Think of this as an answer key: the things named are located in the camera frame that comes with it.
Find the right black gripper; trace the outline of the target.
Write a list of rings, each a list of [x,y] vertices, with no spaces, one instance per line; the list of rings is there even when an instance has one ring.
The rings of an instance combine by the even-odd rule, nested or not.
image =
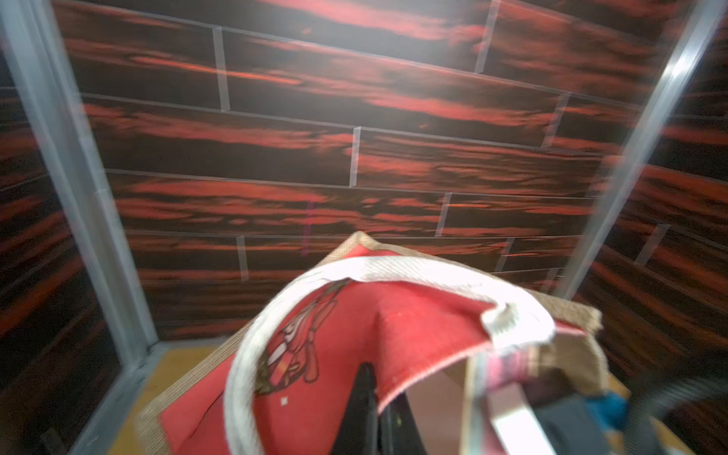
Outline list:
[[[586,399],[565,375],[544,375],[522,383],[528,404],[559,455],[612,454]]]

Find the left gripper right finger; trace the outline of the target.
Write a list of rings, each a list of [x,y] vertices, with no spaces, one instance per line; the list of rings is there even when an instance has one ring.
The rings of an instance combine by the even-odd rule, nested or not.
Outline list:
[[[400,394],[379,416],[379,451],[382,455],[426,455],[409,400]]]

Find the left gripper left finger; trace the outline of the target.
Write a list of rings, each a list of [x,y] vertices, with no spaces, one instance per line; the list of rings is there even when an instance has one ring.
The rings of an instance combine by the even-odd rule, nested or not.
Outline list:
[[[360,364],[331,455],[378,453],[377,379],[373,364]]]

